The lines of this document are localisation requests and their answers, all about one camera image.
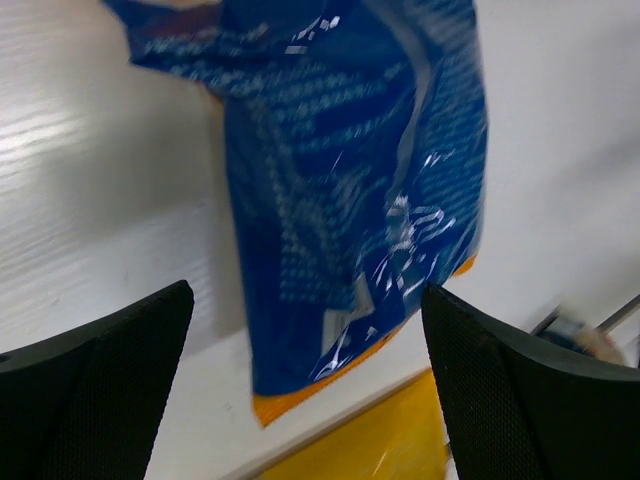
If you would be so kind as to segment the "blue orange pasta bag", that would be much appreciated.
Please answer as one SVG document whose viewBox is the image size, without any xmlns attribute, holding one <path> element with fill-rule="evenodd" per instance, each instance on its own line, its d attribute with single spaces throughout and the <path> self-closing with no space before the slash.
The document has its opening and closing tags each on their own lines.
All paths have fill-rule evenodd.
<svg viewBox="0 0 640 480">
<path fill-rule="evenodd" d="M 468 270 L 488 114 L 471 1 L 111 1 L 130 60 L 224 108 L 226 176 L 269 425 Z"/>
</svg>

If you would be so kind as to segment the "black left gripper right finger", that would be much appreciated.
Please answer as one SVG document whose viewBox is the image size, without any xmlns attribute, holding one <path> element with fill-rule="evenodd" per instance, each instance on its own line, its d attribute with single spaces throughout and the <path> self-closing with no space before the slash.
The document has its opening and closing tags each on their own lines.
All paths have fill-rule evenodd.
<svg viewBox="0 0 640 480">
<path fill-rule="evenodd" d="M 638 478 L 638 369 L 533 336 L 436 284 L 421 315 L 459 478 Z"/>
</svg>

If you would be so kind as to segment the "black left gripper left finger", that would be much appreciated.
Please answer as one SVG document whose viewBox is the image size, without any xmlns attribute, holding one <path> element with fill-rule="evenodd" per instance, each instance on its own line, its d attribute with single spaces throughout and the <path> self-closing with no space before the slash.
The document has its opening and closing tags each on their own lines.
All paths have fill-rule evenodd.
<svg viewBox="0 0 640 480">
<path fill-rule="evenodd" d="M 193 309 L 181 280 L 3 353 L 2 478 L 144 478 Z"/>
</svg>

